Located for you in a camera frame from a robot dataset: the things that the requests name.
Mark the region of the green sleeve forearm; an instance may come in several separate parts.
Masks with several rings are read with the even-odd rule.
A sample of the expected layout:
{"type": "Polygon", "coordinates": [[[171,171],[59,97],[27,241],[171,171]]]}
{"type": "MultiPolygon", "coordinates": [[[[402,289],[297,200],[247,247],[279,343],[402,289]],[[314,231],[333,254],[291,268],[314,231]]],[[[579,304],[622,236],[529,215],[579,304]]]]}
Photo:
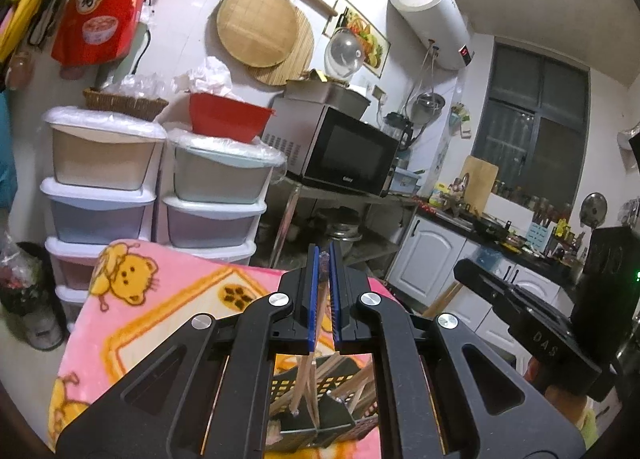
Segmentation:
{"type": "Polygon", "coordinates": [[[576,423],[580,435],[585,442],[586,449],[589,449],[599,438],[599,431],[597,427],[596,413],[592,408],[587,406],[580,415],[578,422],[576,423]]]}

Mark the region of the right hand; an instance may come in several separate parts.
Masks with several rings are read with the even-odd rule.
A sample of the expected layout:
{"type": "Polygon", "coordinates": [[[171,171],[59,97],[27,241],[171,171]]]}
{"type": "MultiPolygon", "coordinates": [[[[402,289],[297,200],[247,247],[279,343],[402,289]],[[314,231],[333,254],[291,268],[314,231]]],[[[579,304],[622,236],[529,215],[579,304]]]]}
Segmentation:
{"type": "MultiPolygon", "coordinates": [[[[537,361],[535,357],[532,357],[527,364],[524,378],[529,383],[534,383],[539,372],[539,361],[537,361]]],[[[582,428],[588,405],[587,396],[577,396],[563,390],[562,387],[550,385],[550,387],[547,387],[544,391],[544,398],[554,406],[559,413],[562,413],[568,421],[574,424],[578,430],[582,428]]]]}

